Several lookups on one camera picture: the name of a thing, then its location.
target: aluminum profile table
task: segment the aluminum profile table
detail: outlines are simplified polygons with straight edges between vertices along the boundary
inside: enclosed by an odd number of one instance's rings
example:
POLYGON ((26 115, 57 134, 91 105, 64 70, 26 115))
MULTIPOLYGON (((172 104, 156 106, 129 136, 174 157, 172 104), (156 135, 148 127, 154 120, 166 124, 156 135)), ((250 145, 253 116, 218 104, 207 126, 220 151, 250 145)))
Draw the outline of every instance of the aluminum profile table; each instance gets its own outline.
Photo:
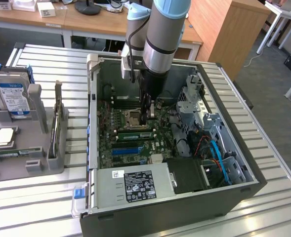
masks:
MULTIPOLYGON (((54 105, 54 82, 62 81, 63 103, 70 111, 65 171, 61 174, 0 182, 0 237, 81 236, 71 216, 72 189, 85 181, 88 50, 27 44, 14 49, 7 65, 33 67, 46 107, 54 105)), ((202 63, 268 184, 224 217, 151 236, 291 237, 291 172, 254 115, 214 63, 202 63)), ((215 112, 211 97, 206 100, 215 112)))

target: gray carpet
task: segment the gray carpet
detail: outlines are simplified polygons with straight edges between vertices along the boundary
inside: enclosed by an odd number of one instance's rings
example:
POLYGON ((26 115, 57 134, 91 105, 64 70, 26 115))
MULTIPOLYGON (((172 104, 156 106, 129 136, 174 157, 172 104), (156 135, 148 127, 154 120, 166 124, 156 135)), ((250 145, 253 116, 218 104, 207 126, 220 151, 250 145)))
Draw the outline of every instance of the gray carpet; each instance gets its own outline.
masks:
MULTIPOLYGON (((258 36, 245 65, 257 56, 263 37, 258 36)), ((262 56, 241 69, 236 82, 254 104, 252 112, 291 169, 291 100, 284 97, 291 87, 291 71, 284 65, 286 58, 276 46, 266 47, 262 56)))
MULTIPOLYGON (((259 35, 245 65, 257 55, 263 37, 259 35)), ((0 63, 6 63, 17 41, 62 46, 59 35, 0 28, 0 63)), ((102 50, 104 45, 104 40, 88 39, 86 48, 102 50)), ((262 56, 241 69, 237 83, 254 104, 253 113, 291 169, 291 101, 284 97, 291 87, 291 71, 283 64, 286 57, 275 46, 264 48, 262 56)))

